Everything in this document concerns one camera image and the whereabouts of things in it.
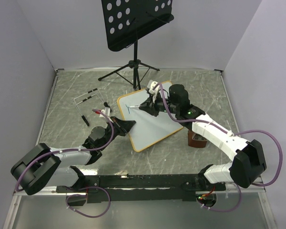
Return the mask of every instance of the blue drawn line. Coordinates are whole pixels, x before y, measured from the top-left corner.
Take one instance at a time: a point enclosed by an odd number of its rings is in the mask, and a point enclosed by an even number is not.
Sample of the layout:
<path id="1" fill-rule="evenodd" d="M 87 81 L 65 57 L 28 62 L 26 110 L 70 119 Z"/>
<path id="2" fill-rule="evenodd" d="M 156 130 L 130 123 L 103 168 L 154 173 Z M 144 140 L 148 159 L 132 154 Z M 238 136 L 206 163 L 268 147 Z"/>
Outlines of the blue drawn line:
<path id="1" fill-rule="evenodd" d="M 127 107 L 127 110 L 128 110 L 128 113 L 130 114 L 130 110 L 129 110 L 129 107 L 125 104 L 125 106 Z"/>

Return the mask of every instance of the music stand tripod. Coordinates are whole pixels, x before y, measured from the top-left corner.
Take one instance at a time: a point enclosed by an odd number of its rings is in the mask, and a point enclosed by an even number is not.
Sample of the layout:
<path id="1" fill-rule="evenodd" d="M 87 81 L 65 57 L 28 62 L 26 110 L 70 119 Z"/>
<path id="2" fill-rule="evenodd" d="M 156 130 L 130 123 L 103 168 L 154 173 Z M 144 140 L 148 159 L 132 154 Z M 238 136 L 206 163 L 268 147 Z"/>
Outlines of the music stand tripod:
<path id="1" fill-rule="evenodd" d="M 118 52 L 134 45 L 133 60 L 123 67 L 100 77 L 101 81 L 108 76 L 117 73 L 129 82 L 134 89 L 141 89 L 141 81 L 150 69 L 160 69 L 147 65 L 138 59 L 138 40 L 174 19 L 171 0 L 102 0 L 102 8 L 105 19 L 105 28 L 108 48 Z M 139 65 L 148 70 L 140 79 Z M 133 83 L 119 74 L 119 71 L 130 67 L 133 69 Z"/>

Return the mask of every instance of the metal frame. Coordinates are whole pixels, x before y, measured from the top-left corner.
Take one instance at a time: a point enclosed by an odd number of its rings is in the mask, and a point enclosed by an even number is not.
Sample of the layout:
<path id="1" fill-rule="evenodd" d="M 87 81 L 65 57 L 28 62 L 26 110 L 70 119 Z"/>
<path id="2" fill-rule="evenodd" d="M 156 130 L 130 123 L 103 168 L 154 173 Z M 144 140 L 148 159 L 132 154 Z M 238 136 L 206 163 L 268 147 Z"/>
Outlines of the metal frame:
<path id="1" fill-rule="evenodd" d="M 114 70 L 114 69 L 118 69 L 117 67 L 116 68 L 94 68 L 94 69 L 79 69 L 79 70 L 76 70 L 76 71 L 106 71 L 106 70 Z M 180 69 L 177 69 L 177 68 L 164 68 L 166 70 L 197 70 L 197 69 L 184 69 L 184 68 L 180 68 Z M 48 102 L 47 102 L 47 105 L 46 105 L 46 109 L 45 109 L 45 112 L 44 112 L 44 117 L 43 117 L 43 120 L 42 120 L 42 124 L 41 124 L 41 128 L 40 128 L 40 131 L 39 131 L 39 134 L 38 134 L 38 137 L 37 137 L 37 141 L 36 141 L 36 144 L 39 143 L 39 140 L 40 140 L 40 137 L 41 137 L 41 134 L 42 134 L 42 130 L 43 130 L 43 127 L 44 127 L 44 123 L 45 123 L 45 120 L 46 120 L 46 116 L 47 116 L 47 113 L 48 113 L 48 110 L 49 110 L 49 106 L 50 106 L 50 103 L 51 103 L 51 100 L 52 100 L 52 96 L 53 96 L 53 93 L 54 93 L 54 89 L 56 87 L 56 82 L 57 82 L 57 79 L 58 79 L 58 72 L 60 70 L 58 69 L 55 69 L 56 70 L 56 75 L 55 75 L 55 78 L 54 78 L 54 82 L 53 82 L 53 86 L 52 86 L 52 89 L 51 89 L 51 93 L 50 93 L 50 96 L 49 96 L 49 99 L 48 99 Z M 223 86 L 224 86 L 224 89 L 225 89 L 225 93 L 226 93 L 226 96 L 227 96 L 227 99 L 228 99 L 228 102 L 229 102 L 229 105 L 230 105 L 230 108 L 231 108 L 231 112 L 232 112 L 232 115 L 233 115 L 233 119 L 234 119 L 234 122 L 235 122 L 235 125 L 236 125 L 236 129 L 237 131 L 239 131 L 238 129 L 238 125 L 237 125 L 237 122 L 236 122 L 236 119 L 235 119 L 235 115 L 234 115 L 234 112 L 233 112 L 233 109 L 232 109 L 232 106 L 231 106 L 231 102 L 230 102 L 230 99 L 228 97 L 228 93 L 227 93 L 227 90 L 226 90 L 226 87 L 225 87 L 225 83 L 224 83 L 224 80 L 223 80 L 223 76 L 222 74 L 220 74 L 220 77 L 221 77 L 221 81 L 223 83 Z M 258 178 L 257 180 L 257 183 L 262 183 L 262 179 L 261 177 Z M 264 215 L 265 215 L 265 219 L 266 219 L 266 222 L 268 224 L 268 227 L 270 229 L 276 229 L 277 228 L 277 225 L 276 225 L 276 222 L 275 222 L 275 219 L 274 219 L 274 215 L 273 215 L 273 212 L 271 210 L 271 207 L 270 207 L 270 204 L 269 204 L 269 201 L 268 201 L 268 198 L 267 198 L 267 195 L 266 195 L 266 190 L 264 187 L 257 187 L 257 186 L 250 186 L 249 188 L 241 188 L 241 191 L 243 193 L 258 193 L 259 194 L 259 198 L 260 198 L 260 202 L 261 202 L 261 205 L 262 205 L 262 209 L 263 209 L 263 212 L 264 212 Z M 226 193 L 228 195 L 228 193 L 237 193 L 237 188 L 233 185 L 233 184 L 226 184 L 226 191 L 216 191 L 214 193 Z M 196 194 L 203 194 L 203 193 L 207 193 L 207 192 L 196 192 Z M 6 217 L 6 220 L 5 220 L 5 223 L 4 223 L 4 226 L 3 228 L 4 229 L 12 229 L 13 227 L 13 224 L 14 224 L 14 221 L 15 221 L 15 218 L 16 218 L 16 215 L 17 215 L 17 211 L 18 211 L 18 208 L 19 208 L 19 204 L 20 204 L 20 201 L 21 201 L 21 197 L 22 196 L 26 196 L 27 194 L 24 193 L 24 192 L 19 192 L 19 193 L 14 193 L 13 195 L 13 198 L 12 198 L 12 202 L 11 202 L 11 205 L 10 205 L 10 209 L 8 211 L 8 214 L 7 214 L 7 217 Z M 44 188 L 42 191 L 40 191 L 38 194 L 35 194 L 36 196 L 68 196 L 69 194 L 67 193 L 57 193 L 56 192 L 56 187 L 46 187 Z"/>

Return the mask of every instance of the hole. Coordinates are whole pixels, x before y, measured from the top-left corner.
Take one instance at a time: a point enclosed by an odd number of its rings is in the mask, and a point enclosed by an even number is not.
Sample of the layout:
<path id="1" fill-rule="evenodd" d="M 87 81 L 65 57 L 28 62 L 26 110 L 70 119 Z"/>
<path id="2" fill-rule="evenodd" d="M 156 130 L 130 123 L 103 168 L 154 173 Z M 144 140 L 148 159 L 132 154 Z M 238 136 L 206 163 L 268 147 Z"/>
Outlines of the hole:
<path id="1" fill-rule="evenodd" d="M 109 23 L 113 22 L 113 16 L 110 16 L 108 21 L 109 21 Z"/>
<path id="2" fill-rule="evenodd" d="M 107 10 L 111 10 L 112 9 L 112 4 L 111 3 L 108 3 L 107 5 Z"/>

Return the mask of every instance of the black music stand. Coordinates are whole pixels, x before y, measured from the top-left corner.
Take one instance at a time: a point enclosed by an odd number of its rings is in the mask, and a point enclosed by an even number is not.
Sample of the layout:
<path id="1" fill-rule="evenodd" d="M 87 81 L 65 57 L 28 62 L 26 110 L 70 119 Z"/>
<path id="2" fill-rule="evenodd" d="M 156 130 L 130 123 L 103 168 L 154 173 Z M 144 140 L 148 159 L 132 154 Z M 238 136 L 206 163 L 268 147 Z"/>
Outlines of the black music stand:
<path id="1" fill-rule="evenodd" d="M 123 67 L 99 78 L 102 79 L 117 73 L 129 82 L 134 89 L 141 89 L 140 82 L 150 69 L 160 69 L 142 63 L 138 59 L 138 40 L 161 26 L 171 22 L 172 0 L 102 0 L 108 48 L 118 52 L 134 45 L 133 60 Z M 148 67 L 140 80 L 139 65 Z M 126 67 L 133 68 L 133 83 L 118 72 Z"/>

